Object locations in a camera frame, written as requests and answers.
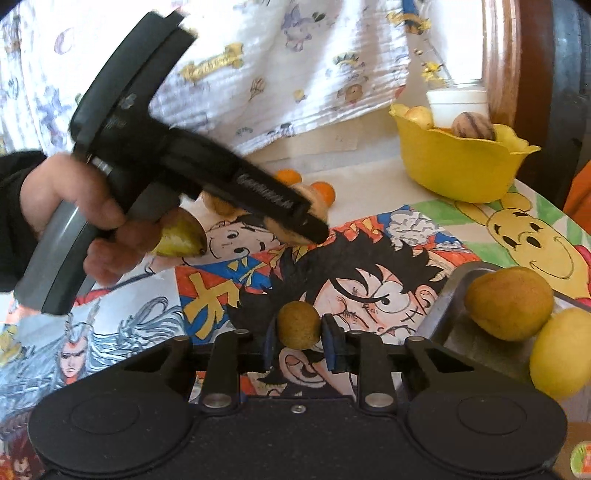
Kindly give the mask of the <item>black left sleeve forearm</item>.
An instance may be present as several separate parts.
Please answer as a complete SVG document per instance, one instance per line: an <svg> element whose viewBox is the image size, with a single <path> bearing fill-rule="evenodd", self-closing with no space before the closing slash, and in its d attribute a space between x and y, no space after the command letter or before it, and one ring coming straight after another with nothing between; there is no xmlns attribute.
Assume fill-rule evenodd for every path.
<svg viewBox="0 0 591 480"><path fill-rule="evenodd" d="M37 245L33 230L20 206L25 178L46 156L40 151L21 151L1 157L0 182L0 289L10 292L22 278Z"/></svg>

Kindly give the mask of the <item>person's left hand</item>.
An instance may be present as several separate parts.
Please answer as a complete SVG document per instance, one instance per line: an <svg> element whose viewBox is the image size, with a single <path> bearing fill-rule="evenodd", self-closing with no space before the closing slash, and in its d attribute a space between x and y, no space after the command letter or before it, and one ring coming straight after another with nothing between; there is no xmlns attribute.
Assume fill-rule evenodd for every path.
<svg viewBox="0 0 591 480"><path fill-rule="evenodd" d="M158 222L126 219L95 167L60 153L33 169L21 187L21 211L37 237L63 201L78 207L92 225L114 232L111 240L94 240L83 263L85 273L102 286L117 283L161 238Z"/></svg>

